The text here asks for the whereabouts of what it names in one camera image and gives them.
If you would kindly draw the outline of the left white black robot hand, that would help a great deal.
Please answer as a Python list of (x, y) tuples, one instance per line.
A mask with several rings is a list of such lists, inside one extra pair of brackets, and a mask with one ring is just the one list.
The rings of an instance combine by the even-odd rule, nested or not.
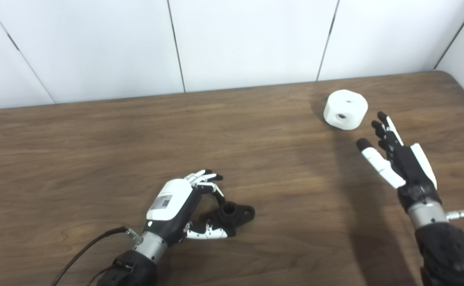
[(236, 231), (210, 222), (192, 221), (191, 217), (205, 194), (213, 195), (221, 206), (223, 192), (214, 181), (223, 176), (200, 170), (165, 183), (146, 214), (145, 232), (157, 235), (168, 246), (184, 239), (213, 240), (235, 237)]

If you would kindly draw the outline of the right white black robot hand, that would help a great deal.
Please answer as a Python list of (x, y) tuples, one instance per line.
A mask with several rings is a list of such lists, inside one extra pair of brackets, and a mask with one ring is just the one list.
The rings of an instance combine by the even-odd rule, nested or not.
[(366, 138), (357, 140), (357, 148), (374, 170), (397, 191), (398, 200), (405, 212), (417, 203), (442, 200), (437, 191), (437, 178), (419, 143), (404, 145), (399, 132), (384, 112), (371, 125), (379, 138), (381, 154)]

